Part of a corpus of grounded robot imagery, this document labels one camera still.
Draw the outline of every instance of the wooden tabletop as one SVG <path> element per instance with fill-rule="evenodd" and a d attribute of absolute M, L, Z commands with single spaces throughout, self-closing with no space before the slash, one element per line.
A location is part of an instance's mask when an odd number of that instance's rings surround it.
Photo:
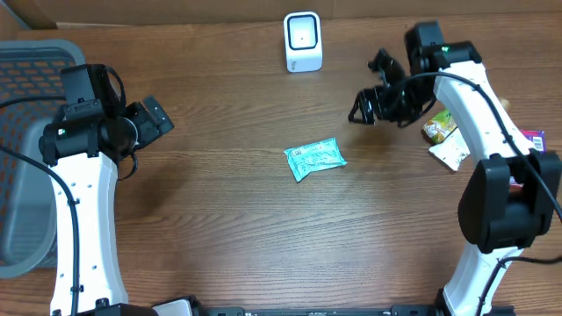
<path fill-rule="evenodd" d="M 249 308 L 429 304 L 465 239 L 458 200 L 472 173 L 428 154 L 427 119 L 407 129 L 350 125 L 356 93 L 378 83 L 380 47 L 407 65 L 418 18 L 322 21 L 324 64 L 287 73 L 281 22 L 21 32 L 67 39 L 113 66 L 127 99 L 155 95 L 176 128 L 138 153 L 119 183 L 119 266 L 136 305 L 195 294 Z M 562 149 L 562 14 L 440 17 L 447 41 L 471 40 L 517 126 Z M 348 165 L 296 183 L 283 151 L 337 138 Z M 130 164 L 122 165 L 126 173 Z M 562 229 L 528 256 L 560 254 Z M 54 269 L 0 281 L 0 314 L 45 315 Z M 562 314 L 562 267 L 515 263 L 495 304 Z"/>

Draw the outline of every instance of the teal and white wipes packet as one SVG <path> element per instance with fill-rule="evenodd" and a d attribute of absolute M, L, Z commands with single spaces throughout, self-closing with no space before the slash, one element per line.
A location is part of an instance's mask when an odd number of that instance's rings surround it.
<path fill-rule="evenodd" d="M 297 182 L 313 171 L 330 169 L 348 164 L 340 154 L 335 138 L 314 144 L 285 150 L 289 167 Z"/>

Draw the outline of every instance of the gray plastic bin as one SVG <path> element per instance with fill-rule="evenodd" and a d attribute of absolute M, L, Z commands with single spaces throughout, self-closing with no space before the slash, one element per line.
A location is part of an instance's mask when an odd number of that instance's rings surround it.
<path fill-rule="evenodd" d="M 62 40 L 0 42 L 0 102 L 62 95 L 60 70 L 84 63 Z M 42 162 L 39 137 L 63 101 L 14 104 L 0 110 L 0 143 Z M 0 153 L 0 278 L 56 266 L 56 208 L 51 180 L 25 162 Z"/>

